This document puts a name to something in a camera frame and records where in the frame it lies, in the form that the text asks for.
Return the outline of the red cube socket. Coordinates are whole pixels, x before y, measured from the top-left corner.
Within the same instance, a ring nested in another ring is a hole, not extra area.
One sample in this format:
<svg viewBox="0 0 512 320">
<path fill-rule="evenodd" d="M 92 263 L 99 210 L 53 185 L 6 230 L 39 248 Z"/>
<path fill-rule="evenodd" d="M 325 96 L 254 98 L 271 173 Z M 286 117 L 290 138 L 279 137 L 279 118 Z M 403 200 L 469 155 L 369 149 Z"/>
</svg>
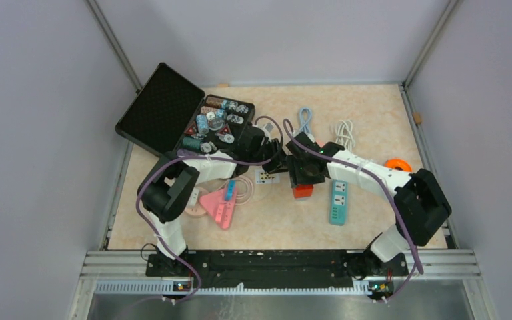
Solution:
<svg viewBox="0 0 512 320">
<path fill-rule="evenodd" d="M 314 186 L 312 185 L 298 185 L 292 188 L 293 196 L 297 200 L 306 199 L 312 196 Z"/>
</svg>

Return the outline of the teal power strip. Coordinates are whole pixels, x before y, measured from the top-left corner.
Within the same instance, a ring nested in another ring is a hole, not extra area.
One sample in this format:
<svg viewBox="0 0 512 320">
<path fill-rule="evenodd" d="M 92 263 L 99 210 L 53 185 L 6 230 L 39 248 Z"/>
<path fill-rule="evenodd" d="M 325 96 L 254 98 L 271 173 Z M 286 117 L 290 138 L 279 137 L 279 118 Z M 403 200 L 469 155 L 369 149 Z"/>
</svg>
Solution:
<svg viewBox="0 0 512 320">
<path fill-rule="evenodd" d="M 332 180 L 331 206 L 329 223 L 344 226 L 347 218 L 348 184 L 340 180 Z"/>
</svg>

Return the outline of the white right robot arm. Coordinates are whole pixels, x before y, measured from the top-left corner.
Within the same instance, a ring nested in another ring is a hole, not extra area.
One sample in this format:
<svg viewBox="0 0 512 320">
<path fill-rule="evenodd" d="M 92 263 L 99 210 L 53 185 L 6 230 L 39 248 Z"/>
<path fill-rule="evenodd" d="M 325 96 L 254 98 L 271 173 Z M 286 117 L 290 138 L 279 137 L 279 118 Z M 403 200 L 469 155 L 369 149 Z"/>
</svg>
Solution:
<svg viewBox="0 0 512 320">
<path fill-rule="evenodd" d="M 368 272 L 383 274 L 390 268 L 391 260 L 405 250 L 410 250 L 419 272 L 424 272 L 418 248 L 428 244 L 452 213 L 432 172 L 391 169 L 333 142 L 319 147 L 306 133 L 291 137 L 287 148 L 292 156 L 302 160 L 299 168 L 313 175 L 354 184 L 390 204 L 395 224 L 369 245 L 369 252 L 364 256 Z"/>
</svg>

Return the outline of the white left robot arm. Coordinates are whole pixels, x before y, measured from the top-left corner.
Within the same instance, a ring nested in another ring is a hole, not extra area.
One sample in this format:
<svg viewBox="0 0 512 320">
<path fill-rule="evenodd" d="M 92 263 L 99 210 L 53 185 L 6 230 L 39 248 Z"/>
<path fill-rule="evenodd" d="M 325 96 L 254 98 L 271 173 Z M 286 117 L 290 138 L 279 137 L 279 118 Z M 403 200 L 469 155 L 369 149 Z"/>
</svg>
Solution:
<svg viewBox="0 0 512 320">
<path fill-rule="evenodd" d="M 187 244 L 180 216 L 200 183 L 236 178 L 250 167 L 276 168 L 285 158 L 284 137 L 271 138 L 262 127 L 250 125 L 229 141 L 216 146 L 204 145 L 208 151 L 178 155 L 169 151 L 159 157 L 137 190 L 137 214 L 157 239 L 156 250 L 161 265 L 170 275 L 186 270 L 183 254 Z"/>
</svg>

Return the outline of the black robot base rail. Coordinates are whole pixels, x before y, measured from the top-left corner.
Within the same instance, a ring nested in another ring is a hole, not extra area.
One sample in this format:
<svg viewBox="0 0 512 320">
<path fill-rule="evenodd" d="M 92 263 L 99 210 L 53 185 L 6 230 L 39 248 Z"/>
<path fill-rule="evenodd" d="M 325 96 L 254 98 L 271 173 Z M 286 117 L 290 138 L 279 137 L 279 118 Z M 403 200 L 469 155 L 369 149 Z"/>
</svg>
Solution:
<svg viewBox="0 0 512 320">
<path fill-rule="evenodd" d="M 148 256 L 148 277 L 200 277 L 204 289 L 322 289 L 351 287 L 359 280 L 391 280 L 409 272 L 404 254 L 384 263 L 374 254 L 347 250 L 198 250 L 181 261 Z"/>
</svg>

